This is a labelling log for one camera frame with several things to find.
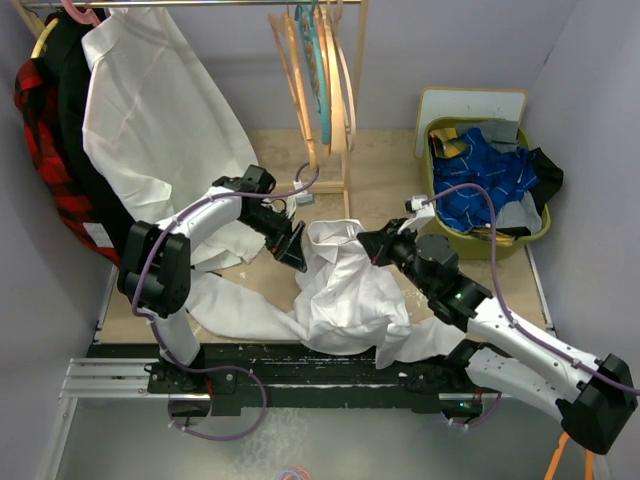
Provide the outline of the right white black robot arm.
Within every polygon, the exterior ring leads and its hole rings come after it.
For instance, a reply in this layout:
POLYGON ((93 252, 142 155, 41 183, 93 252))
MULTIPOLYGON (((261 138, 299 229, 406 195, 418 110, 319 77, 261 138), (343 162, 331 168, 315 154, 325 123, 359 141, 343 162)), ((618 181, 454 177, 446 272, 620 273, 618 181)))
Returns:
POLYGON ((450 353, 446 383, 505 393, 557 420, 579 445, 607 454, 638 407, 629 366, 564 343, 502 305, 460 272, 444 236, 420 236, 400 219, 362 232, 358 241, 376 266, 395 266, 428 300, 436 318, 469 334, 450 353))

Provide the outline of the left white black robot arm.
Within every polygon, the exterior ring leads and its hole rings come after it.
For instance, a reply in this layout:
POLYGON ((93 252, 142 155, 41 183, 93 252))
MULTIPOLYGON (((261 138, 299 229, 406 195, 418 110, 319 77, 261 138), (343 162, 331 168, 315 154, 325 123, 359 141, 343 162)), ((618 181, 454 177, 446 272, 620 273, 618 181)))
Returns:
POLYGON ((267 205, 280 196, 275 178, 251 165, 241 177, 221 177, 179 213, 129 230, 117 288, 134 316, 146 319, 165 360, 174 364, 170 378, 184 392, 202 387, 204 355, 185 307, 191 291, 191 255, 223 226, 239 221, 264 237, 275 260, 299 272, 307 270, 302 250, 305 224, 267 205))

